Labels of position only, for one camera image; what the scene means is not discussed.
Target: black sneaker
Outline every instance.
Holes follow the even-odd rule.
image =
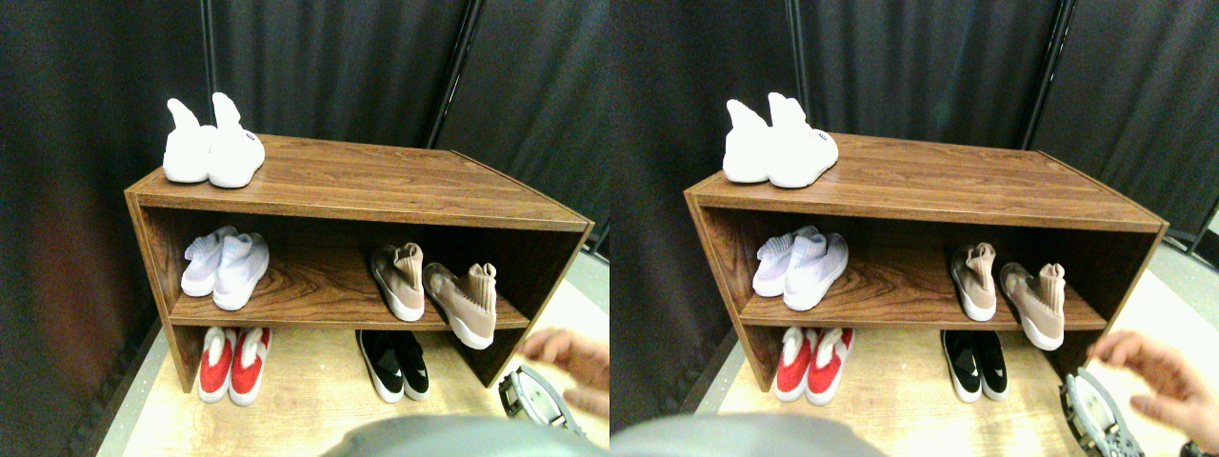
[[[428,366],[423,364],[423,346],[410,331],[394,331],[394,353],[406,378],[406,395],[419,401],[428,397]]]
[[[1007,366],[998,334],[980,330],[970,331],[969,338],[974,341],[974,361],[983,374],[983,392],[991,400],[1007,399]]]
[[[974,345],[965,330],[940,331],[940,344],[944,356],[948,358],[948,372],[952,373],[952,386],[957,389],[961,401],[973,403],[983,396],[983,380],[974,362]]]
[[[356,330],[360,353],[364,356],[368,375],[373,378],[377,395],[388,403],[402,400],[402,369],[394,356],[394,341],[389,331]]]

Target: beige sneaker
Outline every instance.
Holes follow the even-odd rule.
[[[1024,334],[1034,346],[1046,351],[1053,351],[1063,344],[1065,275],[1067,272],[1058,263],[1042,267],[1036,279],[1015,262],[1003,266],[1000,272],[1003,295],[1020,312]]]
[[[423,269],[433,303],[445,310],[457,338],[473,349],[486,349],[495,338],[495,267],[474,264],[462,278],[440,263]]]
[[[995,317],[995,279],[991,277],[991,264],[995,263],[995,247],[986,243],[978,246],[962,246],[952,256],[952,280],[957,283],[957,295],[965,316],[974,321],[990,321]]]
[[[373,251],[373,279],[389,311],[406,322],[423,317],[423,250],[414,243],[401,249],[390,245]]]

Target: wooden shoe rack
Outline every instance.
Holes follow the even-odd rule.
[[[124,191],[169,353],[191,391],[208,325],[449,331],[434,303],[395,318],[372,279],[379,245],[417,243],[423,261],[461,274],[499,271],[495,342],[475,351],[450,333],[485,386],[542,312],[592,222],[452,151],[261,135],[267,150],[250,185],[177,184],[161,169]],[[230,224],[260,233],[271,266],[249,303],[217,308],[182,294],[187,246]]]
[[[1020,330],[998,296],[987,322],[957,301],[948,262],[990,243],[1009,261],[1067,271],[1067,335],[1042,352],[1062,375],[1082,366],[1130,296],[1168,222],[1043,152],[835,134],[839,161],[813,185],[736,184],[717,173],[686,189],[707,261],[763,391],[786,327]],[[816,225],[846,238],[850,261],[817,307],[753,292],[757,250]]]

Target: wooden shelf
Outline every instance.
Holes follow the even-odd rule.
[[[174,325],[450,329],[439,308],[427,297],[423,310],[423,317],[416,322],[394,317],[357,250],[284,246],[271,252],[267,274],[241,310],[221,310],[211,296],[183,295],[169,313],[169,322]],[[529,325],[529,319],[502,295],[495,311],[496,329]]]
[[[846,272],[822,302],[792,311],[783,296],[753,295],[740,312],[742,324],[775,327],[887,327],[959,330],[1019,330],[1015,311],[1002,291],[995,317],[976,322],[957,300],[947,258],[935,249],[851,247]],[[1100,330],[1108,323],[1067,284],[1067,330]]]

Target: red sneaker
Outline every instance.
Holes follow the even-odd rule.
[[[271,329],[244,328],[236,339],[236,353],[233,356],[233,384],[229,386],[229,399],[239,406],[254,403],[262,386],[262,366],[267,363],[271,351]]]
[[[233,366],[236,331],[212,327],[204,334],[204,356],[199,361],[199,399],[215,403],[224,397]]]
[[[829,405],[837,392],[837,383],[842,379],[842,364],[855,347],[853,329],[823,329],[820,341],[813,352],[813,363],[808,366],[808,402],[817,406]]]
[[[781,401],[795,401],[807,385],[808,363],[813,360],[813,341],[817,330],[798,327],[783,334],[783,352],[779,353],[779,370],[774,375],[774,396]]]

